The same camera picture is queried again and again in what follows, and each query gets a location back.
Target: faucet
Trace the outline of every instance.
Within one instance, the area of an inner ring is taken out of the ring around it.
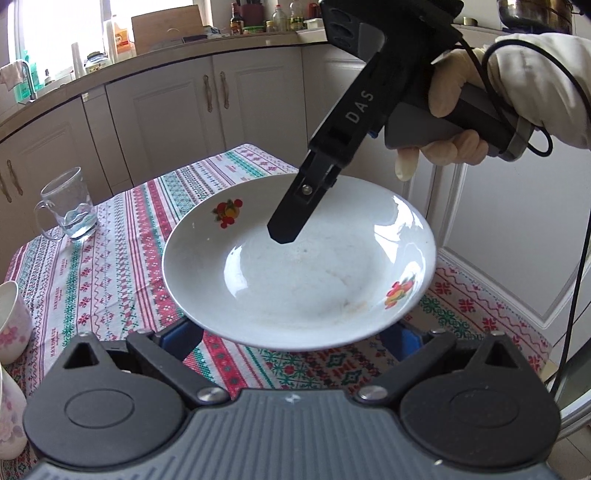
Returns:
[[[35,91],[35,85],[33,84],[33,75],[31,74],[31,66],[29,65],[29,62],[23,59],[17,61],[22,62],[23,72],[27,76],[27,84],[29,86],[29,92],[31,92],[29,101],[32,102],[33,100],[37,100],[37,92]]]

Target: cooking pot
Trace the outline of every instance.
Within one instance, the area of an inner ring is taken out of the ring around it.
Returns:
[[[572,34],[569,0],[497,0],[501,21],[510,30]]]

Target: window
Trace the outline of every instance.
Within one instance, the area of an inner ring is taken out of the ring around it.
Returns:
[[[105,16],[113,14],[129,19],[193,3],[202,6],[201,0],[15,0],[15,49],[11,49],[10,60],[23,58],[26,50],[37,64],[42,80],[45,69],[56,75],[72,68],[74,42],[79,43],[83,59],[93,51],[105,50],[102,40]]]
[[[16,55],[28,52],[40,80],[45,69],[55,75],[72,66],[74,42],[82,56],[103,50],[99,0],[17,0],[15,17]]]

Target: cutting board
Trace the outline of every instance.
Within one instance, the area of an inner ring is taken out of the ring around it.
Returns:
[[[131,18],[135,50],[148,53],[162,42],[203,34],[203,22],[198,5],[169,8]]]

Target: jar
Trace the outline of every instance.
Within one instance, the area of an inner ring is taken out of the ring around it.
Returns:
[[[112,63],[113,62],[111,62],[107,55],[100,51],[94,51],[88,55],[87,60],[84,63],[84,69],[86,70],[86,73],[92,73],[104,67],[108,67]]]

